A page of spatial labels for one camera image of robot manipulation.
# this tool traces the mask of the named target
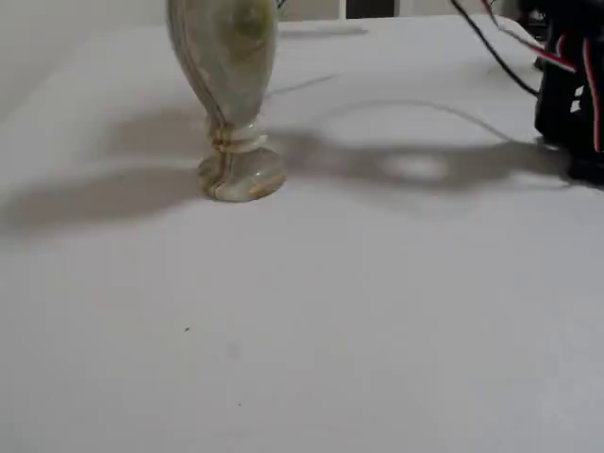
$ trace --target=cable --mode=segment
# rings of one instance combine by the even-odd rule
[[[528,94],[531,94],[531,95],[533,95],[535,97],[539,97],[539,92],[537,90],[535,90],[534,88],[530,87],[522,78],[520,78],[512,70],[512,68],[510,68],[510,66],[508,66],[508,63],[506,63],[503,60],[503,58],[499,56],[499,54],[493,48],[493,46],[491,45],[491,43],[489,42],[489,40],[486,39],[486,37],[482,33],[482,30],[480,30],[480,28],[478,27],[478,25],[476,24],[476,22],[474,22],[474,20],[470,17],[470,15],[467,13],[467,11],[461,6],[460,2],[458,0],[450,0],[450,2],[451,2],[451,5],[453,5],[453,8],[455,8],[457,10],[457,12],[463,17],[463,19],[465,19],[465,22],[467,22],[468,25],[470,25],[470,27],[478,35],[478,37],[480,38],[480,40],[482,41],[482,43],[484,44],[484,46],[491,53],[491,55],[497,61],[497,63],[499,63],[499,66],[501,66],[501,69],[503,69],[503,71],[514,82],[516,82],[516,84],[520,88],[522,88],[525,92],[527,92]]]

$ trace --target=white table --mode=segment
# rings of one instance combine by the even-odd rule
[[[162,28],[0,125],[0,451],[602,451],[604,194],[461,19],[347,27],[283,27],[259,202],[197,195]]]

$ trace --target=vase base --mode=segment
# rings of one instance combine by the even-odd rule
[[[276,192],[285,182],[282,157],[261,147],[248,153],[216,153],[197,170],[210,198],[229,202],[253,201]]]

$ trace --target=black wire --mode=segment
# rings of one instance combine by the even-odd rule
[[[522,88],[525,92],[527,92],[529,94],[532,94],[535,97],[539,97],[539,92],[537,90],[535,90],[534,88],[530,87],[522,78],[520,78],[512,70],[512,68],[510,68],[510,66],[508,66],[508,63],[506,63],[503,60],[503,58],[500,57],[499,54],[497,54],[497,51],[493,48],[493,46],[491,45],[491,43],[486,39],[486,37],[482,33],[482,30],[480,30],[480,28],[478,27],[478,25],[476,25],[476,23],[470,17],[470,15],[466,12],[466,10],[460,5],[460,2],[458,0],[450,0],[450,2],[453,5],[453,8],[455,8],[457,10],[457,12],[459,14],[461,14],[461,16],[463,17],[463,19],[465,19],[465,22],[467,22],[470,25],[470,27],[474,30],[474,32],[478,35],[478,37],[480,38],[480,40],[482,41],[482,43],[484,44],[484,46],[491,53],[491,55],[497,61],[497,63],[499,63],[499,66],[501,66],[501,69],[503,69],[505,71],[505,73],[508,76],[510,76],[510,78],[514,82],[516,82],[516,84],[520,88]]]

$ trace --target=dark object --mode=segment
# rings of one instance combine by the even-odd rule
[[[360,19],[362,17],[394,17],[394,0],[347,0],[346,17]]]
[[[546,142],[569,151],[569,177],[604,185],[600,114],[604,105],[604,2],[534,1],[548,18],[546,50],[574,66],[574,72],[544,64],[535,127]],[[579,109],[571,111],[579,88]]]
[[[545,14],[539,8],[539,2],[535,0],[520,0],[518,9],[520,9],[520,24],[532,37],[538,42],[547,41],[548,20]]]

